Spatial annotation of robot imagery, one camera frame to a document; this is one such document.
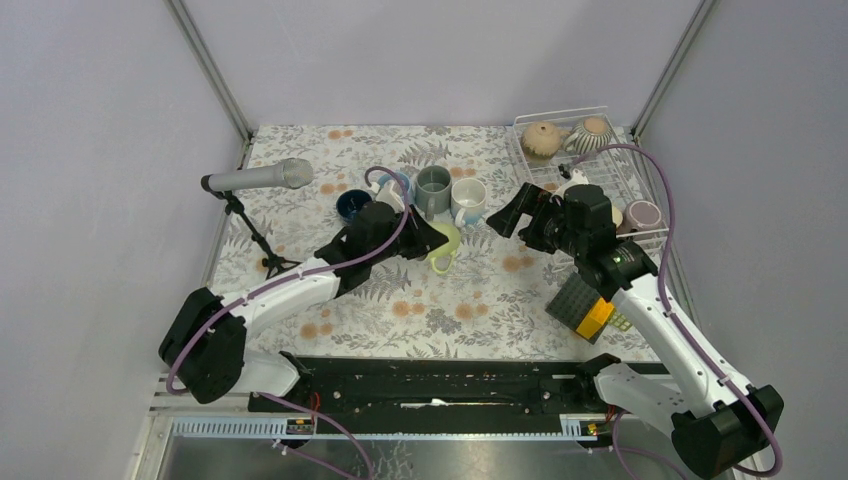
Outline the light green cup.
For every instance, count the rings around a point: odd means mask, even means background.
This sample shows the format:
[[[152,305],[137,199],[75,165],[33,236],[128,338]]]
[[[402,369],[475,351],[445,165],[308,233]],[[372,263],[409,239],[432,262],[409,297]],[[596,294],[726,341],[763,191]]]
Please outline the light green cup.
[[[460,231],[450,223],[430,222],[429,225],[447,238],[445,244],[431,251],[426,257],[432,270],[439,275],[444,275],[456,259],[460,245]]]

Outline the grey-green cup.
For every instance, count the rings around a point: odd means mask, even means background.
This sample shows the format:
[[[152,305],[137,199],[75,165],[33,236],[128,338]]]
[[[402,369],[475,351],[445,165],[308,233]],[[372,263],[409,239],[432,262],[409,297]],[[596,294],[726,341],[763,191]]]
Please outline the grey-green cup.
[[[450,209],[452,176],[442,166],[423,168],[415,177],[415,205],[427,221]]]

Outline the light blue cup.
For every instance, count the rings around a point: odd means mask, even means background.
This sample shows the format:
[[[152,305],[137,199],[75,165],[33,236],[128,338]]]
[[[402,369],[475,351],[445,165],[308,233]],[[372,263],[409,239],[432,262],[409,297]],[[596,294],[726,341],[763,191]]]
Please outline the light blue cup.
[[[376,201],[388,204],[396,213],[405,210],[404,200],[414,202],[412,183],[409,177],[401,172],[396,172],[395,176],[384,174],[372,186],[372,190]]]

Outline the white and blue cup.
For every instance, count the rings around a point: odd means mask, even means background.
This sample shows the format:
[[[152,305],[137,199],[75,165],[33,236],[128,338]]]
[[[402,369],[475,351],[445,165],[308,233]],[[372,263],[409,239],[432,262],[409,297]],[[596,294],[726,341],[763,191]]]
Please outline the white and blue cup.
[[[480,221],[487,208],[486,185],[474,178],[458,180],[451,188],[450,211],[457,228],[465,228]]]

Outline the dark blue cup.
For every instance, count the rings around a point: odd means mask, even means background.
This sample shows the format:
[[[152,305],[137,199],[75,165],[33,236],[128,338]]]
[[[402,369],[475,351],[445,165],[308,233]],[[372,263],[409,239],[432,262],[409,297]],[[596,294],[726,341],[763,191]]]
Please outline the dark blue cup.
[[[336,201],[336,212],[342,221],[349,225],[363,207],[372,201],[372,195],[365,190],[351,189],[342,193]]]

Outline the mauve cup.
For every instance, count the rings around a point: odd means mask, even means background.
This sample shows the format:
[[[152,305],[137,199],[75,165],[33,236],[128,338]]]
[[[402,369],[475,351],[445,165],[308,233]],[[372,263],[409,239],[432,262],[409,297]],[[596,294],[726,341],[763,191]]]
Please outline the mauve cup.
[[[663,213],[659,206],[648,200],[634,200],[626,205],[619,234],[658,230],[663,226]]]

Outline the black tripod mic stand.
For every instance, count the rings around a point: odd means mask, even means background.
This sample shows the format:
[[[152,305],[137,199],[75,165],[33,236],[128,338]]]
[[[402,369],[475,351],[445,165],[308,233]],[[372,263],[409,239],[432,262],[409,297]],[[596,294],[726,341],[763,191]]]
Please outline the black tripod mic stand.
[[[218,197],[226,202],[225,213],[227,215],[235,214],[244,222],[251,233],[251,240],[262,251],[261,265],[266,270],[267,279],[281,275],[300,265],[299,261],[287,259],[273,250],[265,236],[256,228],[246,213],[244,204],[232,191],[219,193]]]

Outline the cream cup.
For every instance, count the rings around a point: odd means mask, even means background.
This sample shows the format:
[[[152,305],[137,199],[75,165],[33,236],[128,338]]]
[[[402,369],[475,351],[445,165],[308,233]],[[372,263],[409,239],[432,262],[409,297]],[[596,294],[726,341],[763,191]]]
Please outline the cream cup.
[[[618,209],[615,205],[611,206],[611,219],[615,228],[620,229],[624,221],[624,216],[622,211]]]

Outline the silver microphone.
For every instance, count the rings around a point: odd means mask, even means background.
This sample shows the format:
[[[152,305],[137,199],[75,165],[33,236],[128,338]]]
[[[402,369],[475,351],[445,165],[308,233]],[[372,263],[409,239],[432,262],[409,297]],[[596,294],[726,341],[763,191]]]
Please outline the silver microphone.
[[[245,189],[299,189],[313,180],[314,170],[309,161],[286,158],[271,166],[206,175],[201,178],[200,184],[206,192],[223,194]]]

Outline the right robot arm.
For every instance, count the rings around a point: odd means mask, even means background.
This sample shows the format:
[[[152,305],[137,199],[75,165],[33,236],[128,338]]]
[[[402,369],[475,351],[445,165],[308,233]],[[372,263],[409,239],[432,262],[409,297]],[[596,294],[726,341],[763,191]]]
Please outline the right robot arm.
[[[754,386],[694,326],[642,247],[617,236],[601,187],[575,185],[557,196],[525,183],[486,223],[530,249],[571,256],[581,279],[638,329],[677,385],[667,388],[599,356],[573,386],[579,407],[597,412],[612,404],[637,416],[665,434],[702,479],[772,445],[783,398],[771,385]]]

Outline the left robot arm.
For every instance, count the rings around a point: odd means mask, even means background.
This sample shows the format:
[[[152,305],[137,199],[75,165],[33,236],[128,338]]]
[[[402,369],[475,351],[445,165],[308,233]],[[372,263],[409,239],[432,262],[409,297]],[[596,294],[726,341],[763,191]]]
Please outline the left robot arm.
[[[352,223],[300,265],[240,292],[190,293],[159,348],[166,389],[208,404],[229,393],[264,392],[288,411],[309,401],[310,385],[282,354],[248,349],[250,339],[314,305],[365,283],[373,266],[399,256],[427,257],[448,243],[414,208],[367,203]]]

